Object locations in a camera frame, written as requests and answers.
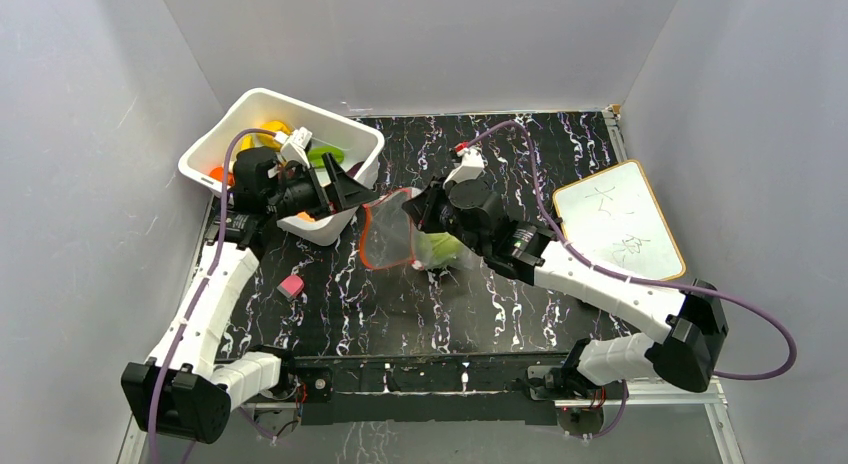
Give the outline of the purple toy eggplant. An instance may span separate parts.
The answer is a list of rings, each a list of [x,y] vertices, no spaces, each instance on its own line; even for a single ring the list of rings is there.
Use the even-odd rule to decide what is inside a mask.
[[[353,165],[350,169],[348,169],[348,170],[346,171],[346,175],[347,175],[347,176],[349,176],[349,177],[351,177],[351,178],[353,178],[353,179],[356,179],[357,175],[360,173],[360,171],[361,171],[364,167],[365,167],[365,162],[364,162],[364,161],[359,162],[359,163],[356,163],[356,164],[354,164],[354,165]]]

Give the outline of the orange toy carrot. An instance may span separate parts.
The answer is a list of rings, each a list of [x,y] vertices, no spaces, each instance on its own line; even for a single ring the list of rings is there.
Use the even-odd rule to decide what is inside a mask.
[[[221,166],[211,169],[207,175],[216,181],[221,181],[223,178],[226,178],[226,184],[228,186],[232,186],[235,182],[232,172],[224,172],[224,168]]]

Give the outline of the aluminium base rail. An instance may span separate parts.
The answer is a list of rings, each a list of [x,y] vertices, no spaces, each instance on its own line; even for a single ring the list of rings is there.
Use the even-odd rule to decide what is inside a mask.
[[[357,421],[521,421],[590,442],[609,434],[628,408],[701,405],[725,463],[742,456],[718,382],[690,394],[653,379],[598,389],[566,383],[553,355],[294,357],[250,352],[216,363],[161,369],[129,364],[121,378],[138,427],[211,444],[231,418],[277,440],[296,426]]]

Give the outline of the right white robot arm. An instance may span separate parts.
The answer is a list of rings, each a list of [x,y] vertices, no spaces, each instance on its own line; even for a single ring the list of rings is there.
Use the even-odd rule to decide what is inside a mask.
[[[649,377],[693,393],[707,390],[728,334],[710,284],[679,291],[666,282],[605,275],[574,257],[552,230],[510,216],[480,179],[435,179],[402,209],[417,230],[453,236],[496,274],[572,296],[636,326],[626,337],[581,339],[561,367],[532,372],[533,399],[587,398],[611,382]]]

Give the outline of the small whiteboard wooden frame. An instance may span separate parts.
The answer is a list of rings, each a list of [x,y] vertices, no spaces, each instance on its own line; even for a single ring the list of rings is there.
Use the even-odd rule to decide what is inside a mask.
[[[594,263],[670,281],[687,266],[637,160],[557,189],[554,208],[565,237]]]

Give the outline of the pink eraser block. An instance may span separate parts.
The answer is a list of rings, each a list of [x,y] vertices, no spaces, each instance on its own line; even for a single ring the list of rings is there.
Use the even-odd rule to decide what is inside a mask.
[[[276,286],[277,292],[289,300],[298,298],[303,293],[304,288],[303,279],[295,274],[287,276]]]

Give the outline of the clear orange-zip bag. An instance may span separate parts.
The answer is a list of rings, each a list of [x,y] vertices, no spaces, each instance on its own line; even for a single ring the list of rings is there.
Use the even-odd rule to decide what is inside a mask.
[[[412,267],[412,238],[421,231],[414,227],[402,205],[420,193],[415,187],[399,188],[363,207],[366,222],[360,236],[359,258],[366,268]],[[455,269],[471,269],[477,264],[477,257],[463,247],[463,266]]]

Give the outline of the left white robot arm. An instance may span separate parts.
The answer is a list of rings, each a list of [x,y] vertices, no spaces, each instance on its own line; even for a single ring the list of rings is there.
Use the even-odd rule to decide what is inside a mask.
[[[306,213],[327,218],[377,196],[329,152],[328,180],[307,159],[283,159],[269,148],[242,151],[218,184],[220,207],[184,300],[145,361],[130,362],[120,379],[139,428],[213,443],[230,415],[268,393],[286,400],[301,387],[291,351],[259,347],[221,364],[216,354],[235,304],[257,271],[265,228]]]

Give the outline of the green toy cabbage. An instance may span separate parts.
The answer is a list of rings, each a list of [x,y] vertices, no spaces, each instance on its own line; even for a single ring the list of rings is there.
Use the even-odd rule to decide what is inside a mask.
[[[416,270],[461,268],[462,243],[449,233],[416,232],[412,238],[413,261]]]

